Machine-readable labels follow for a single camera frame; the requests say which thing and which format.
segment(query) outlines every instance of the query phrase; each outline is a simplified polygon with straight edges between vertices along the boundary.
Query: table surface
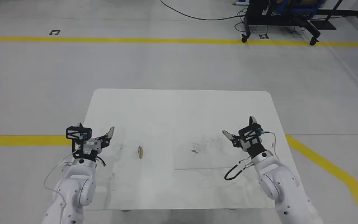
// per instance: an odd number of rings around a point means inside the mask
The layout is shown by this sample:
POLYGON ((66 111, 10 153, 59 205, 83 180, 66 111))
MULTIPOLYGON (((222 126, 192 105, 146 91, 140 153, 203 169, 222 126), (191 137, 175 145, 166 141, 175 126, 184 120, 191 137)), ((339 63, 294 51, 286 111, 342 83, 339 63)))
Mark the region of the table surface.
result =
MULTIPOLYGON (((120 90, 94 92, 85 127, 92 136, 115 126, 100 156, 96 194, 88 209, 272 208, 253 167, 225 181, 248 155, 224 137, 254 115, 277 136, 276 152, 297 174, 274 103, 264 91, 120 90), (138 147, 143 148, 143 158, 138 147)), ((262 135, 273 152, 273 136, 262 135)))

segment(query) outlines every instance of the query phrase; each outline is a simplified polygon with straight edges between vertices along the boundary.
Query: brass object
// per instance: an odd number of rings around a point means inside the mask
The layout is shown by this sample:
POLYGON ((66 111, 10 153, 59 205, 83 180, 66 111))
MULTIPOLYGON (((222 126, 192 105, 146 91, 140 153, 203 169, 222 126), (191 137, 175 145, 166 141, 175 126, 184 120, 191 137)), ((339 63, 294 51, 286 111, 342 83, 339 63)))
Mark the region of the brass object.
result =
POLYGON ((138 147, 138 156, 139 156, 139 158, 143 157, 143 149, 141 146, 138 147))

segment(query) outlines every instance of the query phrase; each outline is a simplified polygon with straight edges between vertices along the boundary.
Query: black stand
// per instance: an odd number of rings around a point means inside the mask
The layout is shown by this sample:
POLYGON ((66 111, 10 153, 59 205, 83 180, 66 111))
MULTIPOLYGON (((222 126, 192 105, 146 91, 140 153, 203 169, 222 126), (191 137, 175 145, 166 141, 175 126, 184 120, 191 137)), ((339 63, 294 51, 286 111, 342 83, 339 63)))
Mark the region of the black stand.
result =
POLYGON ((290 4, 288 5, 287 12, 285 14, 274 16, 271 15, 271 12, 276 2, 273 2, 270 5, 266 15, 262 15, 263 10, 267 6, 267 2, 263 0, 250 0, 250 4, 244 17, 246 34, 242 34, 241 41, 243 43, 245 43, 251 35, 251 31, 249 28, 249 26, 251 25, 299 26, 301 28, 306 28, 306 30, 312 34, 311 41, 309 42, 311 46, 319 42, 319 40, 317 39, 321 33, 306 18, 291 13, 291 9, 296 4, 296 0, 291 0, 290 4))
POLYGON ((332 17, 333 13, 337 10, 338 6, 340 6, 342 1, 343 0, 338 0, 338 2, 336 3, 336 5, 334 6, 334 8, 332 9, 332 11, 329 13, 329 15, 327 16, 327 18, 325 20, 323 20, 323 21, 312 20, 311 24, 313 24, 313 26, 315 26, 318 30, 337 30, 337 28, 335 28, 335 26, 333 26, 329 22, 329 19, 332 17))

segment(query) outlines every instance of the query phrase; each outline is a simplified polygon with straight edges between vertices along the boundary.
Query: yellow tape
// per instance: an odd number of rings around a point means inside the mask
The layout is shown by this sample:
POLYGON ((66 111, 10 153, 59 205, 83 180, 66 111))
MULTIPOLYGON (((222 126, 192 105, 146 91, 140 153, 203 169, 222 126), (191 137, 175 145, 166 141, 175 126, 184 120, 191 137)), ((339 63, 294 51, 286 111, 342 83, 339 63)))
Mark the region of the yellow tape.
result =
POLYGON ((0 146, 70 146, 65 136, 0 136, 0 146))
MULTIPOLYGON (((60 43, 150 43, 150 44, 235 44, 241 40, 217 39, 163 39, 163 38, 66 38, 36 36, 0 36, 0 42, 60 42, 60 43)), ((248 40, 247 45, 309 46, 308 41, 248 40)), ((358 47, 358 42, 318 42, 316 46, 358 47)))
POLYGON ((320 154, 314 152, 307 146, 303 145, 292 136, 286 135, 286 139, 289 146, 299 151, 302 155, 312 160, 318 166, 327 170, 327 172, 329 172, 336 178, 343 181, 349 188, 349 191, 351 192, 356 204, 358 205, 358 182, 353 176, 349 175, 347 172, 345 172, 335 164, 329 162, 328 160, 323 158, 320 154))
MULTIPOLYGON (((349 188, 356 204, 358 205, 357 180, 340 169, 324 157, 314 152, 307 146, 297 141, 292 136, 286 135, 289 146, 299 151, 302 155, 312 160, 318 166, 327 170, 330 174, 343 181, 349 188)), ((65 136, 0 136, 0 146, 70 146, 71 141, 65 136)))

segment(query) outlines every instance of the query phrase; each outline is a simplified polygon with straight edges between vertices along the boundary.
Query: blue object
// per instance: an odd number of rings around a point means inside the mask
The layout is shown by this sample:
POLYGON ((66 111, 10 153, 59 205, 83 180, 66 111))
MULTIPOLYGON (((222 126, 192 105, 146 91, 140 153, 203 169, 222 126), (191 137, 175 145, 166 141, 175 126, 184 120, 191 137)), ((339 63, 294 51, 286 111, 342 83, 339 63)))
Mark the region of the blue object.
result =
MULTIPOLYGON (((289 5, 290 0, 284 0, 281 3, 277 3, 279 6, 279 9, 277 10, 277 14, 283 14, 286 11, 286 7, 289 5)), ((294 4, 291 13, 297 13, 297 14, 308 14, 309 18, 312 18, 320 8, 320 6, 323 4, 324 0, 319 0, 316 4, 301 4, 297 3, 294 4)))

